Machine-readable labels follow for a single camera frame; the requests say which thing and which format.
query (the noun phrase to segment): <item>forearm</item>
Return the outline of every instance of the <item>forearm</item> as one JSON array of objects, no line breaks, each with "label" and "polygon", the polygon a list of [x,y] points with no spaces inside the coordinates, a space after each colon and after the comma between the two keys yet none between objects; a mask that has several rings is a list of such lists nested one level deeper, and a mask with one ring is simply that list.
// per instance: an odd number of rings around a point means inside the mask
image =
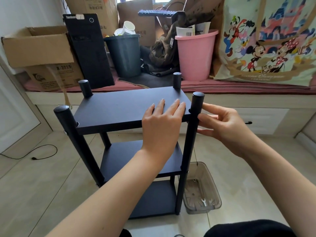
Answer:
[{"label": "forearm", "polygon": [[119,236],[137,202],[163,166],[159,158],[148,156],[143,150],[137,152],[48,236]]},{"label": "forearm", "polygon": [[245,160],[274,200],[297,236],[316,233],[316,187],[264,142],[257,141],[255,151]]}]

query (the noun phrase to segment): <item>black computer tower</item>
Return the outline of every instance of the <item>black computer tower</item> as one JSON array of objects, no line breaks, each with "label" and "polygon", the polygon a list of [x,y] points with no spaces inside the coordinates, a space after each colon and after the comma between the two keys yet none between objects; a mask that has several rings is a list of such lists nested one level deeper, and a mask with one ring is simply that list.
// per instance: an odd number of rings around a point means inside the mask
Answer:
[{"label": "black computer tower", "polygon": [[97,14],[65,14],[68,38],[92,89],[114,85]]}]

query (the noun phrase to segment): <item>white door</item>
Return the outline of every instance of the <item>white door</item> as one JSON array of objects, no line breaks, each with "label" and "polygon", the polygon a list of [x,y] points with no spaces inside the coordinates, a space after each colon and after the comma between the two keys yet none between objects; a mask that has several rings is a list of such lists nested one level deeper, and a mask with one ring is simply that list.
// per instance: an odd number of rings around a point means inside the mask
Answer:
[{"label": "white door", "polygon": [[0,153],[40,124],[0,67]]}]

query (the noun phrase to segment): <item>hand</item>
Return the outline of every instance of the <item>hand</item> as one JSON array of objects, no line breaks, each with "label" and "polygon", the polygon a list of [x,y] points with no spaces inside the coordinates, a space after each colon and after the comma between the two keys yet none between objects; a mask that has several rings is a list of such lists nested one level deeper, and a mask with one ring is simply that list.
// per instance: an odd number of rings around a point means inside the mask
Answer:
[{"label": "hand", "polygon": [[202,108],[216,115],[199,114],[199,125],[212,130],[198,129],[198,133],[218,139],[241,158],[255,151],[261,140],[246,126],[235,109],[206,103]]},{"label": "hand", "polygon": [[143,147],[150,155],[165,164],[174,152],[179,138],[185,103],[177,99],[163,114],[165,100],[162,99],[153,112],[155,105],[149,107],[142,119]]}]

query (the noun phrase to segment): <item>black shelf unit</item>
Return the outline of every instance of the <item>black shelf unit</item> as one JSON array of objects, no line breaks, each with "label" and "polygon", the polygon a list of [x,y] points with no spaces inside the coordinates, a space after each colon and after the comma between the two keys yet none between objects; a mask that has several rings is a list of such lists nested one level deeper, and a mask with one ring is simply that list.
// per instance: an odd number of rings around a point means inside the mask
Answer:
[{"label": "black shelf unit", "polygon": [[[195,92],[192,102],[174,82],[173,87],[161,87],[132,91],[107,92],[93,95],[89,82],[79,82],[84,99],[75,116],[69,106],[54,109],[58,120],[85,163],[98,187],[109,181],[140,150],[143,141],[111,143],[107,132],[142,127],[142,117],[152,104],[165,99],[166,110],[176,100],[186,103],[182,122],[188,122],[187,134],[182,154],[177,143],[174,153],[165,164],[157,178],[169,177],[170,180],[155,181],[145,191],[133,210],[130,219],[151,216],[180,214],[184,186],[189,170],[193,145],[198,127],[198,114],[201,112],[204,94]],[[99,167],[83,135],[100,133],[105,150]],[[174,179],[179,175],[178,191]]]}]

